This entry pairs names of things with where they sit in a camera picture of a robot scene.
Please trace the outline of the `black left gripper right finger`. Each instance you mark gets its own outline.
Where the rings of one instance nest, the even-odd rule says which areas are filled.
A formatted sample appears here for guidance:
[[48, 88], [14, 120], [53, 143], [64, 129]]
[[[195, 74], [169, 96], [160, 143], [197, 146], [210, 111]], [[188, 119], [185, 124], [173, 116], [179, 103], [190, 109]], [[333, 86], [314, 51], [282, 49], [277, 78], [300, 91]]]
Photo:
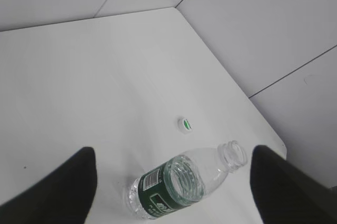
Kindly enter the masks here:
[[267, 146], [253, 149], [250, 187], [263, 223], [336, 223], [336, 192]]

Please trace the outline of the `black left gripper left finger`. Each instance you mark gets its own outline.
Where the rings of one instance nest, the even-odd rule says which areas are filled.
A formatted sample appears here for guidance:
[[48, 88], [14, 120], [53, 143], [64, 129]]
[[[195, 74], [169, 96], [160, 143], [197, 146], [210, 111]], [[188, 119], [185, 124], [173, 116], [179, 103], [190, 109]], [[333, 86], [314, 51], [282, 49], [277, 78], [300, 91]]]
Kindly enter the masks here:
[[85, 223], [97, 190], [96, 156], [83, 147], [48, 176], [1, 205], [1, 223]]

